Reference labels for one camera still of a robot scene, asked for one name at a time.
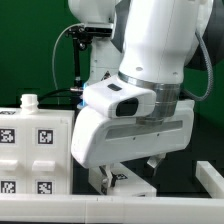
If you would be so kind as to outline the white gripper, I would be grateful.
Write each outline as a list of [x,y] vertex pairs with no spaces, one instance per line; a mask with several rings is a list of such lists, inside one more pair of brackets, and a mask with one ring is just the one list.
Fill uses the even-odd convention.
[[194,101],[179,101],[172,117],[163,121],[137,118],[110,119],[86,106],[75,122],[71,154],[84,168],[100,166],[102,185],[114,187],[113,163],[149,157],[156,174],[168,152],[183,150],[190,142]]

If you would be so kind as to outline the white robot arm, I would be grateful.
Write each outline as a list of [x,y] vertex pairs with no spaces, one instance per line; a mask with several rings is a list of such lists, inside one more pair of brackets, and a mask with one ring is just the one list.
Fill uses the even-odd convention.
[[118,73],[84,89],[71,153],[83,167],[97,168],[102,185],[115,184],[115,163],[163,156],[189,144],[194,103],[181,100],[184,65],[201,49],[215,0],[131,0]]

